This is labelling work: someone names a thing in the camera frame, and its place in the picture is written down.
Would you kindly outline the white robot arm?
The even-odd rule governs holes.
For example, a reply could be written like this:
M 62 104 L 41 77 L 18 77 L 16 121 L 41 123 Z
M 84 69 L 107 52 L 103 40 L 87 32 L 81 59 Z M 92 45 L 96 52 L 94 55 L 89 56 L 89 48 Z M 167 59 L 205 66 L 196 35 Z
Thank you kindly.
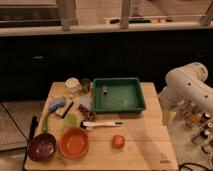
M 213 115 L 213 88 L 205 84 L 207 78 L 208 70 L 199 62 L 170 70 L 165 77 L 166 87 L 160 93 L 161 106 L 171 109 L 189 100 Z

